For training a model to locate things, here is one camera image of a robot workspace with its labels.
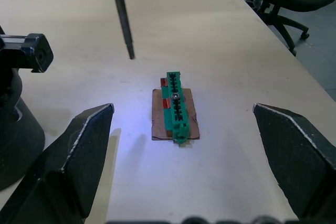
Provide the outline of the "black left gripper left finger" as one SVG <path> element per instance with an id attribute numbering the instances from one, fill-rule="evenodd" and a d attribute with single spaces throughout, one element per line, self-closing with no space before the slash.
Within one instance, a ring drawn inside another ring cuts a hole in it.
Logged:
<path id="1" fill-rule="evenodd" d="M 35 160 L 1 209 L 1 223 L 84 223 L 102 175 L 114 106 L 76 115 Z"/>

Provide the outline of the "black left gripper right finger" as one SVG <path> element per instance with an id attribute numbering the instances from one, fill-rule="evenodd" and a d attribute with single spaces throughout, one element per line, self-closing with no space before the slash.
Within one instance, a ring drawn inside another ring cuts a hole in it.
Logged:
<path id="1" fill-rule="evenodd" d="M 299 219 L 335 220 L 335 146 L 304 116 L 256 103 L 271 171 Z"/>

